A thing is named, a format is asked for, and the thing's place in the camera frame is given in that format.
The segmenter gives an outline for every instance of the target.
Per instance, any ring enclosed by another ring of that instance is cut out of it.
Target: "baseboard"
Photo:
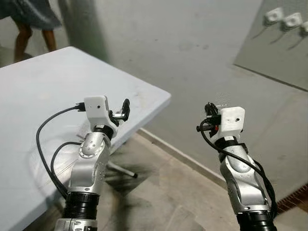
[[[179,149],[175,148],[171,144],[165,142],[161,138],[157,137],[156,135],[150,133],[149,131],[141,128],[137,131],[137,133],[147,140],[149,140],[151,143],[155,144],[156,146],[163,149],[165,152],[169,153],[173,157],[177,158],[181,162],[185,163],[189,167],[191,167],[193,170],[199,172],[201,175],[207,177],[220,187],[227,189],[226,182],[224,178],[217,174],[216,172],[213,172],[212,170],[208,169],[207,167],[201,165],[196,160],[191,158],[190,156],[186,155],[185,153],[181,152]]]

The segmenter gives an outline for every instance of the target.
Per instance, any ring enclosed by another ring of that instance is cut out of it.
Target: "tiled floor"
[[[138,179],[108,171],[97,220],[99,231],[238,231],[227,192],[140,135],[116,154],[114,163]],[[26,231],[53,230],[58,207]],[[308,230],[308,215],[296,208],[278,216],[279,231]]]

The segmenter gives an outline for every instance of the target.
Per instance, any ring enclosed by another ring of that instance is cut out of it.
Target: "black cable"
[[[57,177],[57,175],[56,175],[56,173],[55,173],[55,171],[54,171],[54,161],[55,161],[56,156],[57,156],[57,154],[59,153],[59,151],[60,151],[64,146],[67,146],[67,145],[70,145],[70,144],[73,144],[73,145],[81,145],[81,143],[79,143],[79,142],[72,142],[72,141],[61,144],[61,145],[57,148],[57,150],[54,152],[54,154],[53,154],[53,156],[52,156],[52,159],[51,159],[51,164],[50,164],[50,168],[51,168],[51,173],[52,173],[52,175],[53,175],[54,178],[56,179],[57,184],[61,187],[61,189],[62,189],[65,193],[67,193],[67,189],[66,189],[66,187],[62,184],[62,182],[59,180],[59,178]]]
[[[62,110],[54,115],[52,115],[51,117],[49,117],[48,119],[46,119],[42,124],[41,126],[38,128],[37,130],[37,133],[36,133],[36,142],[37,142],[37,147],[38,147],[38,153],[39,153],[39,156],[43,162],[43,165],[50,177],[50,179],[52,180],[52,182],[54,183],[54,185],[56,186],[56,188],[58,189],[58,191],[61,193],[61,195],[66,199],[67,198],[67,193],[64,192],[61,188],[60,185],[58,185],[58,182],[57,180],[55,179],[55,177],[52,175],[47,163],[46,163],[46,160],[45,160],[45,157],[43,155],[43,151],[42,151],[42,148],[40,146],[40,142],[39,142],[39,135],[40,135],[40,132],[42,131],[43,127],[49,122],[51,121],[53,118],[57,117],[58,115],[61,115],[65,112],[68,112],[68,111],[72,111],[72,110],[75,110],[75,109],[80,109],[80,105],[76,105],[75,107],[70,107],[70,108],[67,108],[65,110]]]
[[[206,119],[203,120],[200,124],[200,127],[203,128],[203,125],[204,123],[206,123]],[[277,215],[277,204],[276,204],[276,197],[275,197],[275,191],[273,189],[273,186],[271,185],[269,179],[266,177],[265,173],[264,173],[264,169],[263,167],[261,166],[261,164],[259,162],[256,162],[256,164],[259,166],[260,169],[258,169],[257,167],[255,167],[254,165],[252,165],[250,162],[244,160],[243,158],[240,158],[239,156],[233,154],[233,153],[230,153],[230,152],[227,152],[223,149],[220,149],[218,147],[216,147],[205,135],[204,131],[202,129],[200,129],[200,132],[201,132],[201,135],[203,137],[203,139],[208,143],[208,145],[210,145],[212,148],[214,148],[215,150],[217,150],[219,153],[223,153],[225,155],[228,155],[228,156],[231,156],[241,162],[243,162],[244,164],[248,165],[249,167],[251,167],[256,173],[258,173],[263,181],[264,181],[264,185],[266,186],[266,191],[267,193],[269,194],[269,197],[270,197],[270,200],[271,200],[271,211],[270,211],[270,214],[271,214],[271,217],[272,219],[274,219]]]

